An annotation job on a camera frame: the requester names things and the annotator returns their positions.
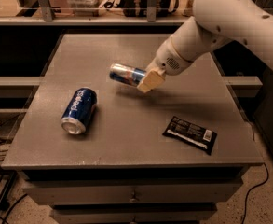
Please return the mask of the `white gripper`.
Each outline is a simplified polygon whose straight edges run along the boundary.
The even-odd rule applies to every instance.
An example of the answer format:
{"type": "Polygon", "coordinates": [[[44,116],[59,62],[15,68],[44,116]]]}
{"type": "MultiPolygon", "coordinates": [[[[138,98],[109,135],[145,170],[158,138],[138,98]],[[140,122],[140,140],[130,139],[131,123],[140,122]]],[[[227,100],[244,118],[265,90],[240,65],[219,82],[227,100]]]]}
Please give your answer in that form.
{"type": "Polygon", "coordinates": [[[138,84],[137,89],[147,93],[160,86],[165,81],[165,75],[179,75],[192,63],[178,53],[171,39],[168,38],[158,48],[153,61],[146,67],[147,73],[138,84]]]}

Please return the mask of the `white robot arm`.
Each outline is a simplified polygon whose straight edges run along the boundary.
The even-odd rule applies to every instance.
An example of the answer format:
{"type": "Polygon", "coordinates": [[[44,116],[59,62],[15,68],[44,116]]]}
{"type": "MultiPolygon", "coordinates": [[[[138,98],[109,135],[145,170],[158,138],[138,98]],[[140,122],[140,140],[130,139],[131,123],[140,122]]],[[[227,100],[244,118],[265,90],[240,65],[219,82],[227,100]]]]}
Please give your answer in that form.
{"type": "Polygon", "coordinates": [[[273,15],[252,0],[194,0],[193,15],[159,47],[137,89],[151,91],[230,40],[273,71],[273,15]]]}

